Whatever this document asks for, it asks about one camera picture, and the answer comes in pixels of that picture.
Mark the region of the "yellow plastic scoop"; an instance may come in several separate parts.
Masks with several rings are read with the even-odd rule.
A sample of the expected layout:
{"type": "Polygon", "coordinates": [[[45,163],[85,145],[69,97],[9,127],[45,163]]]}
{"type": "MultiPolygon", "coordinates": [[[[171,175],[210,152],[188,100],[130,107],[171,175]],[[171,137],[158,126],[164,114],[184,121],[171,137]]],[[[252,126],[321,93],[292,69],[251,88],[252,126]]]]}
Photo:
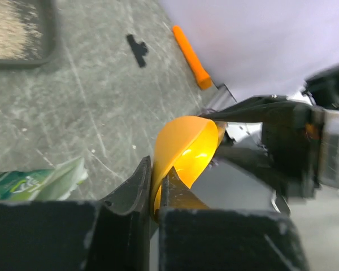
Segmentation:
{"type": "Polygon", "coordinates": [[[191,188],[209,165],[220,144],[225,126],[199,116],[171,120],[159,132],[154,147],[150,212],[158,220],[162,179],[174,168],[179,179],[191,188]]]}

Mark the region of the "green litter bag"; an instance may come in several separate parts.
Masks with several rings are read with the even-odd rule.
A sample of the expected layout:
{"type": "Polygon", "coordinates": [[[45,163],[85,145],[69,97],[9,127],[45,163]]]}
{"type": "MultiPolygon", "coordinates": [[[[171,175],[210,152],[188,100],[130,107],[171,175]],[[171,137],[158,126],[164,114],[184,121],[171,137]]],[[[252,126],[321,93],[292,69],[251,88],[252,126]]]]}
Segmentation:
{"type": "Polygon", "coordinates": [[[66,200],[87,177],[84,158],[53,169],[0,172],[0,200],[66,200]]]}

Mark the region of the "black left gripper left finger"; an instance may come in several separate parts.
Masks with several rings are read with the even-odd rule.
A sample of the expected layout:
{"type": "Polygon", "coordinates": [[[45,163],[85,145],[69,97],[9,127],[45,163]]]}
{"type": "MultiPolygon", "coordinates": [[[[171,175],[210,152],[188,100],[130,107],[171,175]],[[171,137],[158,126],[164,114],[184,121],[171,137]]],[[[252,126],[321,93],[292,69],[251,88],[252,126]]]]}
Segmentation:
{"type": "Polygon", "coordinates": [[[148,270],[151,159],[101,200],[0,202],[0,270],[148,270]]]}

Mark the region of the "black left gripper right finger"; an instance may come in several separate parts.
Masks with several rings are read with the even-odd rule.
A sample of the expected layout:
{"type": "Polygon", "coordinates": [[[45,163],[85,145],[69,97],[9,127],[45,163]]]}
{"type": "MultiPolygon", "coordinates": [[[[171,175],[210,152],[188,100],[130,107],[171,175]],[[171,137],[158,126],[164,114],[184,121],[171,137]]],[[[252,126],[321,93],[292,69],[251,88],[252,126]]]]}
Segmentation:
{"type": "Polygon", "coordinates": [[[309,270],[287,215],[211,209],[175,169],[163,179],[161,192],[159,270],[309,270]]]}

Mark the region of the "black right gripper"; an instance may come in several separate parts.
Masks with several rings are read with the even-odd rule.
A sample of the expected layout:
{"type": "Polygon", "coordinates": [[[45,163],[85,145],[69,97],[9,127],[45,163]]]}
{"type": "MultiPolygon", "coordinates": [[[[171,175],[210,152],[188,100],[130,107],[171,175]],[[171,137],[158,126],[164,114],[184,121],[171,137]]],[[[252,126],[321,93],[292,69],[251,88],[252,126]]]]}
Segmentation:
{"type": "Polygon", "coordinates": [[[322,186],[339,190],[339,64],[307,78],[301,96],[310,104],[261,95],[200,114],[213,121],[267,123],[262,127],[262,142],[274,167],[260,148],[220,146],[215,157],[254,175],[285,200],[314,198],[322,186]]]}

